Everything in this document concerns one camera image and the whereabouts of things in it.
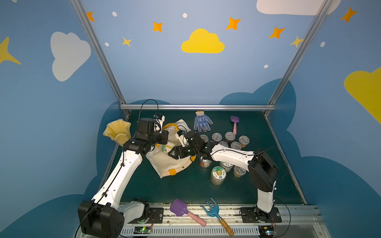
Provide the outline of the seed jar brown seeds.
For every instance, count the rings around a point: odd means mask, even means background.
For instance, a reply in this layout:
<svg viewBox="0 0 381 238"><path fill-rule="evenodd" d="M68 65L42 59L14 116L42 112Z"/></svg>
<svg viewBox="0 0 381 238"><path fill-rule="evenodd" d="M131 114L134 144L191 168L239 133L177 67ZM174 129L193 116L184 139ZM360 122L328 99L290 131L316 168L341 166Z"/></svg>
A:
<svg viewBox="0 0 381 238"><path fill-rule="evenodd" d="M200 135L200 138L203 139L205 143L207 143L209 141L208 136L205 134Z"/></svg>

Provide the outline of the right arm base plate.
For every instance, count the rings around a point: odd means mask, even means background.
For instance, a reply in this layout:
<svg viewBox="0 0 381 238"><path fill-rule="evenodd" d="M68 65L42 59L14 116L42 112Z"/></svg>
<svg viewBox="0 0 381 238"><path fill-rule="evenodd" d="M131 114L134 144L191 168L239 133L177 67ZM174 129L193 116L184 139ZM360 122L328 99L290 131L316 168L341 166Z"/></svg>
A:
<svg viewBox="0 0 381 238"><path fill-rule="evenodd" d="M241 207L239 214L243 223L282 223L282 219L277 207L273 207L269 213L257 207Z"/></svg>

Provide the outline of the carrot label seed can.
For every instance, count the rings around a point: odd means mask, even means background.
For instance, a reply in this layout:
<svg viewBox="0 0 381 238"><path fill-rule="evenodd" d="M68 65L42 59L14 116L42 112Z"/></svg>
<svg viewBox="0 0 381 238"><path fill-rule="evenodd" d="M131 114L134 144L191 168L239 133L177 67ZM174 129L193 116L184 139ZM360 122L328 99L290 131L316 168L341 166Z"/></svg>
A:
<svg viewBox="0 0 381 238"><path fill-rule="evenodd" d="M212 164L212 161L210 161L210 160L201 160L201 162L200 162L200 166L202 168L208 168L211 166L211 164Z"/></svg>

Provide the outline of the sunflower label seed can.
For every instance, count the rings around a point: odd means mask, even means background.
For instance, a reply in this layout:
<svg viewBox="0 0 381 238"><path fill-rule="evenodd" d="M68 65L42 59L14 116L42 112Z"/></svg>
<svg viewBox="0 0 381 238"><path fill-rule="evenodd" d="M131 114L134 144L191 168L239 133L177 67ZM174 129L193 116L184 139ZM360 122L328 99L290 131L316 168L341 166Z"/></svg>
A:
<svg viewBox="0 0 381 238"><path fill-rule="evenodd" d="M212 184L222 185L227 176L226 170L222 166L215 166L211 170L210 181Z"/></svg>

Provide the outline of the white canvas bag yellow handles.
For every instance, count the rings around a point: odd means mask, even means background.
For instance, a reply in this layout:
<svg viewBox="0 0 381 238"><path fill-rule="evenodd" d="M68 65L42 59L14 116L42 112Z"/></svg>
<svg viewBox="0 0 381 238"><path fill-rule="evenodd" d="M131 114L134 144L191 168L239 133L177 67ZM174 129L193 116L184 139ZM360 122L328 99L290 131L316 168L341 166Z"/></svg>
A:
<svg viewBox="0 0 381 238"><path fill-rule="evenodd" d="M158 144L152 151L146 154L146 158L161 179L167 176L176 175L190 166L196 159L195 155L186 156L180 159L174 159L168 155L170 150L175 146L182 146L182 143L175 136L175 134L179 132L178 126L181 127L181 130L186 130L187 132L190 132L191 130L183 119L180 119L175 123L166 124L163 129L169 132L168 143L166 145Z"/></svg>

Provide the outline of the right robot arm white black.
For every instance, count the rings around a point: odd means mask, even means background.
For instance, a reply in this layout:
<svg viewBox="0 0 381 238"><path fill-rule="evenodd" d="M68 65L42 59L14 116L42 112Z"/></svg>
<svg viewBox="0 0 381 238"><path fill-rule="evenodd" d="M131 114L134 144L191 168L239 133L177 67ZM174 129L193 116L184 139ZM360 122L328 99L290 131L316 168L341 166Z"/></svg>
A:
<svg viewBox="0 0 381 238"><path fill-rule="evenodd" d="M264 150L242 151L224 147L214 141L205 142L197 132L188 132L179 137L180 145L168 152L174 159L198 156L201 159L226 162L249 172L258 190L256 209L269 214L274 209L274 191L279 169Z"/></svg>

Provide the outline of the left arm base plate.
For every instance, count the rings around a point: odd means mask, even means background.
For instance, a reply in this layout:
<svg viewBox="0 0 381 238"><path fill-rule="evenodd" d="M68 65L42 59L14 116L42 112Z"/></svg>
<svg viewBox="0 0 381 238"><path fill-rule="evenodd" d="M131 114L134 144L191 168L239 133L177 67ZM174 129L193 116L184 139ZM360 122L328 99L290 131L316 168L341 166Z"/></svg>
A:
<svg viewBox="0 0 381 238"><path fill-rule="evenodd" d="M130 224L162 224L164 218L164 209L159 208L150 208L149 213L146 218L134 219Z"/></svg>

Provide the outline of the seed jar pink seeds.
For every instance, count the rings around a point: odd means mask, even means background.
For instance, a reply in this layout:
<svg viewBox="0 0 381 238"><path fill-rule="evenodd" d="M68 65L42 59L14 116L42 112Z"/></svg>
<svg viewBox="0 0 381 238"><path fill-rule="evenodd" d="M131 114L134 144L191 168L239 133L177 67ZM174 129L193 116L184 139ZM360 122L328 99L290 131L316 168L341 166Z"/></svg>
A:
<svg viewBox="0 0 381 238"><path fill-rule="evenodd" d="M225 133L225 141L228 143L228 144L231 144L232 142L234 142L236 139L236 135L231 132L231 131L228 131Z"/></svg>

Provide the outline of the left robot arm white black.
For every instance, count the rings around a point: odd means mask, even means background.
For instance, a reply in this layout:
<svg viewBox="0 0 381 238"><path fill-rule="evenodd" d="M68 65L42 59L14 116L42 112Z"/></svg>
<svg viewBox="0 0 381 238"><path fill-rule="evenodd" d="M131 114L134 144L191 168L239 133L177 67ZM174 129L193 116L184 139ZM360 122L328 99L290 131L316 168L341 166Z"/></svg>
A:
<svg viewBox="0 0 381 238"><path fill-rule="evenodd" d="M168 131L141 134L123 145L119 164L114 168L100 190L90 201L83 201L78 208L79 229L83 234L97 238L117 238L125 224L125 217L118 207L122 195L143 157L157 144L166 145Z"/></svg>

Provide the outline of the seed jar purple seeds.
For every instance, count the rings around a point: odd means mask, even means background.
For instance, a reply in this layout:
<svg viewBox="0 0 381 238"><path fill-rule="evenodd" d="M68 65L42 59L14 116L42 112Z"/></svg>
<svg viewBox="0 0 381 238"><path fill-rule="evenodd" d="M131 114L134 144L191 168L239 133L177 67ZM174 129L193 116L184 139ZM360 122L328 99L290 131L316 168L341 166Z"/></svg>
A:
<svg viewBox="0 0 381 238"><path fill-rule="evenodd" d="M211 138L212 138L212 140L213 140L214 142L216 142L216 143L221 142L222 139L223 139L222 135L221 135L220 133L218 133L218 132L215 132L215 133L212 135Z"/></svg>

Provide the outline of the seed jar clear lid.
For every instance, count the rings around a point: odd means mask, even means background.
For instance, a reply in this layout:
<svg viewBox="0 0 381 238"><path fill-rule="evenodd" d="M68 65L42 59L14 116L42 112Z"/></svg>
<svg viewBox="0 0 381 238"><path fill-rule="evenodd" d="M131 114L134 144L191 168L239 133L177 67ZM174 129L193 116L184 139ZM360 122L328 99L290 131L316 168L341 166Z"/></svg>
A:
<svg viewBox="0 0 381 238"><path fill-rule="evenodd" d="M247 136L242 135L239 137L238 142L242 148L245 148L250 143L250 139Z"/></svg>

